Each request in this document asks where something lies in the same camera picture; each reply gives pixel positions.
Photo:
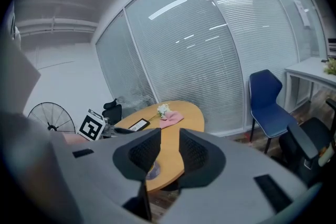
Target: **black office chair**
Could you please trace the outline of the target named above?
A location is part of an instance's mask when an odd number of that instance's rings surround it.
[[[102,115],[104,118],[110,119],[111,125],[115,125],[121,121],[122,106],[117,104],[117,99],[114,99],[110,103],[106,103],[104,109]]]
[[[336,101],[326,103],[336,112]],[[336,131],[336,113],[331,129],[317,118],[311,118],[300,126],[289,124],[288,133],[279,138],[285,166],[297,174],[308,186],[315,183],[321,174],[318,164],[319,152],[328,147]]]

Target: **blue chair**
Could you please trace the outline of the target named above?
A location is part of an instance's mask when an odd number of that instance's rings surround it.
[[[273,137],[287,133],[288,124],[297,123],[296,119],[276,102],[281,89],[281,81],[268,69],[250,75],[249,90],[251,115],[253,117],[250,142],[252,141],[254,125],[257,121],[268,137],[265,154]]]

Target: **wooden floor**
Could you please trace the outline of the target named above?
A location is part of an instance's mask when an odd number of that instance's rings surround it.
[[[327,98],[336,100],[336,93],[328,89],[322,89],[314,96],[311,103],[305,103],[303,106],[295,110],[292,115],[297,119],[299,124],[311,117],[317,117],[330,128],[332,123],[333,110],[325,103]],[[252,143],[249,143],[249,132],[224,137],[223,139],[235,140],[240,143],[247,144],[248,146],[252,146],[260,151],[264,151],[267,142],[267,138],[260,128],[255,129]],[[272,139],[267,155],[278,157],[281,155],[278,138]],[[150,207],[154,223],[156,223],[165,214],[165,212],[175,202],[178,196],[179,194],[177,191],[163,190],[149,194]]]

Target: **white table leg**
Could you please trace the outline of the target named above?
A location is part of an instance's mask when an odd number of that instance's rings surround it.
[[[311,99],[313,98],[313,91],[314,91],[314,82],[312,82],[310,86],[309,102],[311,102]]]
[[[290,95],[292,92],[292,77],[289,72],[286,72],[286,96],[285,96],[285,110],[289,110]]]

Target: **black fan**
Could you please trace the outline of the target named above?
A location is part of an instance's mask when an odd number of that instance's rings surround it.
[[[75,133],[75,125],[69,113],[54,103],[41,103],[35,106],[28,118],[38,121],[50,131]]]

